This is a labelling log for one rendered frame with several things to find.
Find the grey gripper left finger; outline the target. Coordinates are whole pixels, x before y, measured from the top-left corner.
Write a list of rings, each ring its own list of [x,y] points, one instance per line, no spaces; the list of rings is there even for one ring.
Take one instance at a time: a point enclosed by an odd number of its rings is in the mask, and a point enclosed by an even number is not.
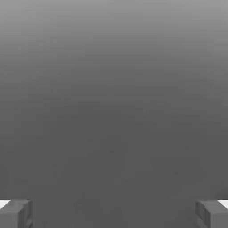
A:
[[[0,199],[0,228],[33,228],[33,202]]]

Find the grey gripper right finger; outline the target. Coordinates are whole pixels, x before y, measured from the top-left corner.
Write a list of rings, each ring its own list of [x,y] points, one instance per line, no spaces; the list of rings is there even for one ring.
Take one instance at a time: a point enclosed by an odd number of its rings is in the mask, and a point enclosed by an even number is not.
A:
[[[197,228],[228,228],[228,200],[198,200],[195,214]]]

